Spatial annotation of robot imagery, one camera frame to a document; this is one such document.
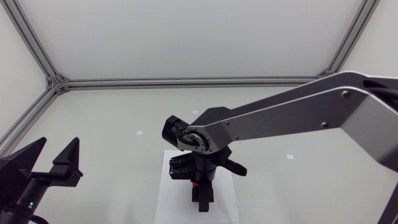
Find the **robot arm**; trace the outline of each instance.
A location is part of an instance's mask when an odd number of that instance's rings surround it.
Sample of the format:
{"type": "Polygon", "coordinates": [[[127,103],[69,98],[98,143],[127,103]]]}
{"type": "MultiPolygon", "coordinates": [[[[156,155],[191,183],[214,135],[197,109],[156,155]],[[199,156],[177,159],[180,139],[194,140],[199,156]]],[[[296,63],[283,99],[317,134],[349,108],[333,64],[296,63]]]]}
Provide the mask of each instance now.
{"type": "Polygon", "coordinates": [[[232,141],[341,128],[398,172],[397,90],[397,79],[340,73],[233,110],[210,108],[191,125],[172,116],[163,138],[193,156],[214,157],[232,141]]]}

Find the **bolt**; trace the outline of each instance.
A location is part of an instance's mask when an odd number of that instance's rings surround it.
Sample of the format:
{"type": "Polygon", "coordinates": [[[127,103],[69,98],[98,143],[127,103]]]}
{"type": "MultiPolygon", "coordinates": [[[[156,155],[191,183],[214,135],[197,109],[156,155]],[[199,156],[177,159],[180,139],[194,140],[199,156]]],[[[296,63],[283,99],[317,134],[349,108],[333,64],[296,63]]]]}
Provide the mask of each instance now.
{"type": "Polygon", "coordinates": [[[347,90],[344,90],[343,92],[341,92],[341,97],[343,98],[348,98],[351,95],[351,93],[347,90]]]}
{"type": "Polygon", "coordinates": [[[326,122],[323,122],[322,124],[321,124],[321,127],[322,128],[329,128],[329,124],[328,123],[326,123],[326,122]]]}

